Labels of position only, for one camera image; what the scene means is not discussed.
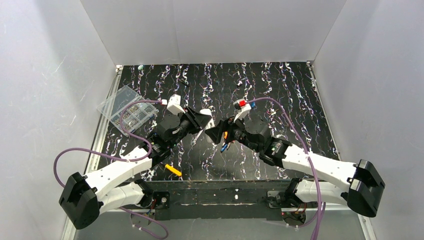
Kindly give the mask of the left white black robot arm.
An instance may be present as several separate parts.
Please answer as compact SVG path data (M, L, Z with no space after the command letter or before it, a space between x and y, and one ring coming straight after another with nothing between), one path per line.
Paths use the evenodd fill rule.
M135 161L115 161L99 170L72 174L59 198L59 205L78 230L91 225L101 214L127 205L155 208L167 192L156 192L142 179L131 177L165 161L171 150L188 134L196 135L213 123L209 109L186 107L168 112L147 136L152 148L142 143L127 156Z

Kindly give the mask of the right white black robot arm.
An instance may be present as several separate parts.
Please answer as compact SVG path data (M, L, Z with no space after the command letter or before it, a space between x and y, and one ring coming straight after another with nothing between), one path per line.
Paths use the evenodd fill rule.
M386 184L375 166L367 161L344 162L310 152L282 138L272 136L271 129L261 121L220 120L206 129L214 144L224 140L222 150L239 142L258 153L270 166L303 172L318 180L294 178L283 192L282 199L292 205L326 202L344 205L355 213L374 218L377 215Z

